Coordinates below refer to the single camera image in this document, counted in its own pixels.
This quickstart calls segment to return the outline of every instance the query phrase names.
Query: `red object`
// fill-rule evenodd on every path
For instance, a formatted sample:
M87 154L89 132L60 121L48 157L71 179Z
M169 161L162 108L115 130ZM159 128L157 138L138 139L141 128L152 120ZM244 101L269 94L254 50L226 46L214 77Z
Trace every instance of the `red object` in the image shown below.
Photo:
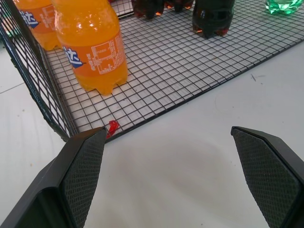
M222 37L222 36L226 35L228 31L229 31L228 28L222 29L222 30L217 31L216 34Z
M111 120L109 122L110 124L110 129L108 131L108 134L106 135L106 138L110 138L112 135L114 135L114 133L116 132L116 130L119 128L119 124L116 120Z

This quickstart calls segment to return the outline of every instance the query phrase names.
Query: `bottle base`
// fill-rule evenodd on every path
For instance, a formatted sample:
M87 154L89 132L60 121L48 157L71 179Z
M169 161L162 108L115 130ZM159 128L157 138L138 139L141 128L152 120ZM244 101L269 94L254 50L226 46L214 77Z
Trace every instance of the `bottle base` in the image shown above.
M138 12L138 11L136 11L136 10L133 10L133 11L134 11L134 16L135 16L135 17L137 17L137 18L142 18L142 17L146 16L146 18L147 18L148 20L153 19L154 16L160 16L160 15L162 14L162 12L156 12L155 14L154 14L154 13L153 13L153 14L149 14L149 13L144 14L144 13Z
M171 8L174 7L174 11L177 12L177 13L181 12L182 8L185 8L186 10L191 9L192 5L193 5L192 1L185 4L184 6L181 5L181 4L172 5L172 4L169 4L168 2L165 2L165 8L171 9Z
M56 32L50 33L34 33L31 29L35 39L46 51L51 51L56 47L62 48L58 41Z
M301 4L302 4L302 0L299 0L295 3L291 2L289 4L278 3L277 1L274 0L266 0L265 8L271 14L276 14L276 13L291 14L296 12L301 6Z
M223 37L229 31L229 26L225 27L223 29L216 30L216 31L208 30L207 28L202 29L194 23L192 24L192 27L193 27L193 31L195 33L197 33L199 36L204 37L206 39L209 39L209 38L214 37L216 35Z
M102 96L109 96L112 93L113 89L116 87L116 85L121 86L121 85L125 84L126 82L127 82L127 77L121 79L120 81L118 81L117 83L115 83L113 85L103 86L102 88L92 88L81 82L79 82L79 84L87 92L90 92L90 91L93 91L96 89Z

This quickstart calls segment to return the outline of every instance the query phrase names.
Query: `orange liquid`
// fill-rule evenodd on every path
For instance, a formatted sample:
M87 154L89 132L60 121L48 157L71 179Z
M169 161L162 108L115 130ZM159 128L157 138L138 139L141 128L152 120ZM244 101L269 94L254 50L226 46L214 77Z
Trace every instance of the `orange liquid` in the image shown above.
M46 6L49 6L51 3L50 0L13 0L18 10L27 10L28 12L31 12L33 9L43 8ZM53 18L52 23L55 22L55 15L48 15L50 18ZM54 49L54 47L59 46L60 43L57 38L56 31L50 31L50 32L37 32L37 28L31 28L29 26L29 29L31 30L33 36L37 40L37 42L47 51L50 51Z
M56 10L55 25L61 44L71 47L90 47L104 44L119 33L119 21L108 0L52 0ZM123 62L114 70L96 75L90 69L79 74L73 68L80 85L90 91L97 89L109 95L113 88L126 82L127 63L123 49Z

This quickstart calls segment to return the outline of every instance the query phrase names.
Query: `dark soda bottle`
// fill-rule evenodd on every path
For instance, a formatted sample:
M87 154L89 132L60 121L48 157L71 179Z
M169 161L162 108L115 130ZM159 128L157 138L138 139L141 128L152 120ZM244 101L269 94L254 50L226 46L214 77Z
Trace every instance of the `dark soda bottle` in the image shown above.
M190 9L193 0L165 0L165 7L171 9L174 7L175 12L181 12L182 8Z
M147 19L152 19L155 15L163 13L163 0L131 0L134 15L138 18L146 16Z
M196 0L192 25L200 36L224 36L233 17L234 0Z

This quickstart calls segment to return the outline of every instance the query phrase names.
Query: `wire mesh shelf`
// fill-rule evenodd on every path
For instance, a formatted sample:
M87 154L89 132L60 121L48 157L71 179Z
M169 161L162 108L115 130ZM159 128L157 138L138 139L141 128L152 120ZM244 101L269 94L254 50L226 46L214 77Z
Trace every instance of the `wire mesh shelf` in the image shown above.
M18 69L44 119L62 139L74 135L67 110L63 110L56 84L41 56L41 48L31 35L12 0L0 0L0 38Z
M236 0L230 31L210 39L192 31L193 9L181 13L166 9L146 20L131 16L129 0L117 0L112 7L120 16L129 70L127 83L112 95L82 89L61 49L43 53L52 74L49 87L54 92L49 93L57 95L54 102L60 107L52 113L62 116L55 123L62 123L60 128L68 135L99 126L109 129L109 121L116 120L120 127L108 139L112 140L304 40L303 9L271 15L263 0ZM28 61L23 62L28 68Z

